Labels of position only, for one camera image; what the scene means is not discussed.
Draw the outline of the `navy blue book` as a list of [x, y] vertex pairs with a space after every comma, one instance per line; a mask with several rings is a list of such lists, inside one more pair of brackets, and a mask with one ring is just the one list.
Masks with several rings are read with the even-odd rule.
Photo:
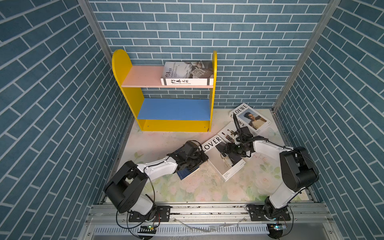
[[188, 176], [190, 176], [195, 171], [197, 171], [198, 169], [199, 169], [199, 167], [195, 167], [191, 170], [183, 169], [183, 170], [176, 171], [176, 173], [179, 176], [180, 180], [183, 180], [183, 179], [186, 179]]

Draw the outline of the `white LOVER book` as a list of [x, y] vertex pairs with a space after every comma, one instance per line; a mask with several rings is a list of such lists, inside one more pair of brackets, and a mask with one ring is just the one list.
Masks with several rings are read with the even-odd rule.
[[225, 182], [246, 164], [240, 156], [226, 153], [226, 145], [227, 143], [219, 135], [213, 136], [202, 144], [203, 150], [209, 158], [209, 164]]

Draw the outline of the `Heritage Cultural book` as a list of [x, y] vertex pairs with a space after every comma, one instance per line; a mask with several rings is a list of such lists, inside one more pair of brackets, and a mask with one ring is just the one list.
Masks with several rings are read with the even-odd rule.
[[163, 86], [212, 86], [214, 84], [213, 63], [166, 62], [161, 77]]

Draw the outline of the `white brown-pattern book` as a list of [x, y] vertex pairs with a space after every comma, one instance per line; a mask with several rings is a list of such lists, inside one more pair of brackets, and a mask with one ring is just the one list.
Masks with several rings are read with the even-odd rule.
[[228, 123], [223, 129], [218, 132], [218, 135], [222, 138], [224, 143], [238, 144], [238, 133], [234, 122]]

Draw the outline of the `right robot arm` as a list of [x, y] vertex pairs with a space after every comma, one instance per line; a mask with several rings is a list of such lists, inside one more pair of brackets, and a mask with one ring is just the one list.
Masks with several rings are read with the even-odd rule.
[[224, 152], [242, 158], [259, 153], [280, 161], [283, 182], [265, 199], [263, 211], [268, 219], [287, 210], [288, 204], [303, 190], [319, 179], [319, 170], [303, 147], [289, 148], [271, 142], [262, 136], [254, 136], [248, 127], [241, 127], [233, 115], [235, 142], [226, 144]]

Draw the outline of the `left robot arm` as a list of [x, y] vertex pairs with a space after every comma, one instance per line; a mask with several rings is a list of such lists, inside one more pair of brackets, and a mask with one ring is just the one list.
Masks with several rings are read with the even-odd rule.
[[128, 161], [112, 176], [104, 193], [120, 214], [136, 212], [150, 220], [157, 210], [155, 198], [143, 195], [147, 183], [180, 171], [192, 172], [208, 161], [203, 146], [197, 141], [187, 141], [173, 153], [147, 164]]

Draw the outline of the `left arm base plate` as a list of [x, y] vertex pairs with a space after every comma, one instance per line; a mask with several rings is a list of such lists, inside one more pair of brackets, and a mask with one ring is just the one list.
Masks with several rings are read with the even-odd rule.
[[131, 211], [128, 221], [130, 223], [141, 223], [145, 221], [149, 222], [169, 222], [170, 219], [170, 206], [157, 206], [155, 205], [146, 215], [142, 215], [139, 212]]

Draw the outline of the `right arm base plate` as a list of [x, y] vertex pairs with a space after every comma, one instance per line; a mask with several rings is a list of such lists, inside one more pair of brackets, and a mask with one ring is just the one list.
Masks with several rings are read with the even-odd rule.
[[275, 209], [270, 205], [246, 205], [246, 210], [250, 215], [251, 221], [277, 221], [277, 220], [291, 220], [290, 213], [287, 207], [282, 209]]

